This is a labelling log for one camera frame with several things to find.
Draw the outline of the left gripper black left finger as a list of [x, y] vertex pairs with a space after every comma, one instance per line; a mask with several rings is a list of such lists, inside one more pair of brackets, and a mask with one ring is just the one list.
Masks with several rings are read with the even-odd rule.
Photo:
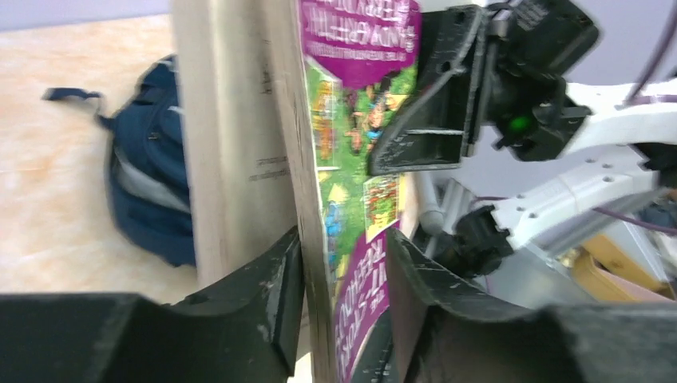
[[299, 233], [176, 304], [131, 293], [4, 294], [4, 382], [285, 382], [304, 281]]

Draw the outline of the navy blue backpack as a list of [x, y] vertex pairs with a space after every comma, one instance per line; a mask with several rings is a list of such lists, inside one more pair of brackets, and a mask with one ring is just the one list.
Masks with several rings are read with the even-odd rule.
[[130, 242], [178, 267], [195, 266], [196, 253], [176, 73], [175, 55], [156, 61], [112, 116], [102, 114], [99, 92], [61, 87], [43, 97], [98, 101], [95, 120], [111, 133], [105, 180], [113, 221]]

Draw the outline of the purple picture book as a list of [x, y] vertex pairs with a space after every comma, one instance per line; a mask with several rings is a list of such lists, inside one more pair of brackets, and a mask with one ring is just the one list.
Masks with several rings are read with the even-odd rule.
[[410, 233], [409, 176], [366, 158], [414, 90], [415, 1], [175, 1], [200, 284], [242, 292], [285, 233], [303, 268], [253, 277], [301, 302], [282, 332], [315, 382], [392, 382], [386, 230]]

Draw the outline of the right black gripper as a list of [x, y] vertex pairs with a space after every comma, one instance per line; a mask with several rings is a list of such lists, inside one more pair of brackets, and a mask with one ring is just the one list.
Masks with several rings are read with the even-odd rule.
[[496, 150], [525, 162], [555, 159], [592, 113], [568, 96], [564, 74], [599, 36], [571, 1], [423, 14], [415, 90], [371, 149], [367, 174], [456, 168], [479, 124], [500, 133]]

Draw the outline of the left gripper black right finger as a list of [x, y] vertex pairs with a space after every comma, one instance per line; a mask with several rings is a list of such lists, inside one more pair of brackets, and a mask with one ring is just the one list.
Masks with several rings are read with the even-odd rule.
[[673, 382], [676, 306], [530, 310], [500, 300], [386, 233], [395, 365], [402, 382]]

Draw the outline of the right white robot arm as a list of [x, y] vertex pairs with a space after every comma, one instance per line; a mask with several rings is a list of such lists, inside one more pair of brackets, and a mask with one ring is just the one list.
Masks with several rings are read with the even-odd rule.
[[628, 195], [675, 187], [675, 81], [565, 80], [599, 36], [570, 1], [453, 6], [423, 15], [417, 86], [368, 155], [370, 175], [455, 168], [472, 155], [483, 124], [499, 132], [495, 149], [524, 162], [605, 147], [601, 157], [462, 216], [441, 258], [454, 274], [489, 274], [551, 227]]

